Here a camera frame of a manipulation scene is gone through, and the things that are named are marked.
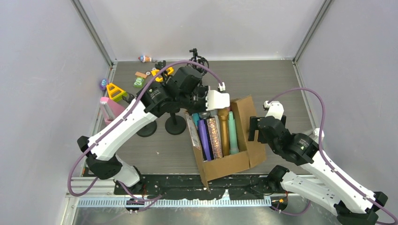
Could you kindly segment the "black mic stand wide clip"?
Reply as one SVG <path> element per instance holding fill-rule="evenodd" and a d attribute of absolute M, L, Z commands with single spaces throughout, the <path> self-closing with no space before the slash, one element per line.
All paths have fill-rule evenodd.
<path fill-rule="evenodd" d="M 170 113 L 170 117 L 165 122 L 165 129 L 171 135 L 182 134 L 187 127 L 186 121 L 182 116 Z"/>

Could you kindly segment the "black tripod shock mount stand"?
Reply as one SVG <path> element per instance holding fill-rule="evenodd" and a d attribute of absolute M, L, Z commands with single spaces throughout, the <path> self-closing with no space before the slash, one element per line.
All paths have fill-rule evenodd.
<path fill-rule="evenodd" d="M 198 64 L 201 64 L 209 68 L 208 60 L 202 56 L 199 56 L 197 48 L 190 49 L 189 52 L 192 53 L 192 57 L 189 59 L 189 61 L 196 62 Z M 204 76 L 207 73 L 207 71 L 202 67 L 198 67 L 197 65 L 193 64 L 191 64 L 190 66 L 199 71 L 202 76 Z"/>

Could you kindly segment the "black mic stand front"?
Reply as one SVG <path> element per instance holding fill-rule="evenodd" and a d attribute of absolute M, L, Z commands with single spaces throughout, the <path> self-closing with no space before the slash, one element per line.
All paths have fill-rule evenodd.
<path fill-rule="evenodd" d="M 143 128 L 141 128 L 138 132 L 137 135 L 140 137 L 149 137 L 153 135 L 157 130 L 157 122 L 153 121 L 147 125 L 145 125 Z"/>

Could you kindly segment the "cardboard box with label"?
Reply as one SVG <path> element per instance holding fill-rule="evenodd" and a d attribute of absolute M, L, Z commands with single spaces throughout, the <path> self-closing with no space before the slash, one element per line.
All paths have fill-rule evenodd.
<path fill-rule="evenodd" d="M 250 118 L 256 116 L 252 96 L 233 99 L 230 107 L 205 119 L 185 114 L 200 179 L 209 182 L 252 169 L 266 159 L 265 146 L 250 142 Z"/>

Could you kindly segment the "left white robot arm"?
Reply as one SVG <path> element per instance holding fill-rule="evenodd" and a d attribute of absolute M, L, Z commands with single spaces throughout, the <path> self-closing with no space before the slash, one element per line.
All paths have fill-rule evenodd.
<path fill-rule="evenodd" d="M 167 75 L 161 69 L 162 82 L 153 77 L 134 97 L 128 107 L 97 134 L 81 136 L 77 144 L 83 158 L 97 179 L 114 179 L 130 190 L 142 188 L 142 176 L 136 166 L 124 162 L 117 151 L 145 126 L 165 113 L 185 109 L 199 113 L 207 109 L 210 87 L 202 82 L 202 74 L 190 66 Z"/>

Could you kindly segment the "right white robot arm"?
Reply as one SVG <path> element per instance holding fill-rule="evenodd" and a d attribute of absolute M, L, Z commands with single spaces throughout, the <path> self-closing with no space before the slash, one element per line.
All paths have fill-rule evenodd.
<path fill-rule="evenodd" d="M 268 174 L 274 190 L 297 193 L 322 206 L 343 225 L 375 225 L 377 211 L 386 204 L 383 192 L 373 192 L 351 180 L 332 160 L 319 151 L 316 140 L 307 134 L 290 133 L 285 127 L 286 117 L 250 117 L 248 140 L 268 144 L 271 150 L 288 162 L 311 172 L 323 186 L 303 180 L 289 169 L 276 165 Z"/>

